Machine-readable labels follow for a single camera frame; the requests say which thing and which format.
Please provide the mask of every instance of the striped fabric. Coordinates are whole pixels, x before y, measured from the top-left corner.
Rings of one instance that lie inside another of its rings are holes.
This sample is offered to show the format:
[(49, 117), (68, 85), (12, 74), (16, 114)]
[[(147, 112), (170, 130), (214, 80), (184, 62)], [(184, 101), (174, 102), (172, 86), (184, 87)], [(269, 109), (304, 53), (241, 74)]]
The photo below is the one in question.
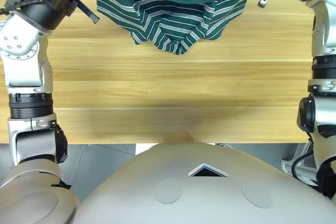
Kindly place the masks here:
[(199, 39), (219, 39), (247, 0), (97, 0), (98, 11), (128, 30), (135, 43), (151, 40), (182, 55)]

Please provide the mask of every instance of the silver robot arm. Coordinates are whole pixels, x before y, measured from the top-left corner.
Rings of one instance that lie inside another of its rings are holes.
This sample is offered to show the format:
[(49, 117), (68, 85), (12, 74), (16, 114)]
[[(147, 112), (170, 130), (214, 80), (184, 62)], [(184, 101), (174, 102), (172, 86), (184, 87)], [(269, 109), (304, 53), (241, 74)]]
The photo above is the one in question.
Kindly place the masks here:
[[(309, 135), (319, 190), (336, 194), (336, 0), (301, 0), (314, 10), (312, 79), (300, 101), (298, 126)], [(260, 0), (265, 7), (268, 0)]]
[(5, 7), (0, 56), (14, 168), (0, 185), (0, 223), (70, 223), (79, 201), (58, 166), (67, 157), (67, 139), (53, 111), (47, 37), (77, 7), (95, 23), (99, 18), (80, 0), (7, 0)]

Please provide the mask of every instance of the black cable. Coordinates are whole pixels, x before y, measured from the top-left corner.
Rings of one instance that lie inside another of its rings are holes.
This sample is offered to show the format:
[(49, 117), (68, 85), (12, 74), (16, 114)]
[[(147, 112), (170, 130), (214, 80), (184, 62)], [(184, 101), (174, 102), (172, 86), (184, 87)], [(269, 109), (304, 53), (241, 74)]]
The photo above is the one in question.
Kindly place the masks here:
[[(292, 171), (292, 175), (293, 175), (293, 177), (296, 178), (298, 181), (303, 182), (302, 180), (300, 180), (300, 179), (298, 178), (298, 175), (296, 174), (296, 167), (298, 166), (298, 164), (299, 164), (302, 160), (304, 160), (304, 159), (306, 159), (306, 158), (308, 158), (308, 157), (311, 157), (312, 155), (314, 155), (314, 151), (311, 151), (311, 152), (308, 152), (308, 153), (306, 153), (306, 154), (303, 154), (301, 157), (299, 157), (297, 160), (294, 161), (294, 163), (293, 163), (293, 165), (292, 165), (292, 169), (291, 169), (291, 171)], [(311, 185), (308, 185), (308, 186), (310, 186), (311, 188), (313, 188), (313, 189), (315, 189), (315, 190), (317, 190), (317, 191), (320, 191), (318, 186), (311, 186)]]
[(6, 8), (1, 8), (0, 9), (0, 15), (8, 15), (9, 12), (12, 12), (18, 8), (21, 8), (21, 7), (24, 7), (26, 5), (35, 5), (35, 4), (42, 4), (41, 1), (39, 0), (24, 0), (24, 1), (21, 1), (15, 5), (12, 5), (12, 6), (9, 6), (9, 7), (6, 7)]

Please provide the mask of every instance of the wooden table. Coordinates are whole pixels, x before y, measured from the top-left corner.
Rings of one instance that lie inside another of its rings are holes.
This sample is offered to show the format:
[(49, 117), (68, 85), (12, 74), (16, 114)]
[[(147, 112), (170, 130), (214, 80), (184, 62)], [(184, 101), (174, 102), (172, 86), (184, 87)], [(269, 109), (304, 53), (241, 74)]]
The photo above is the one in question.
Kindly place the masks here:
[[(96, 0), (82, 1), (96, 10)], [(297, 0), (270, 0), (265, 9), (258, 1), (248, 0), (220, 40), (201, 40), (182, 56), (136, 46), (101, 14), (97, 25), (78, 10), (66, 18), (48, 57), (69, 143), (305, 142), (296, 116), (311, 75), (313, 14)], [(3, 79), (0, 142), (7, 143)]]

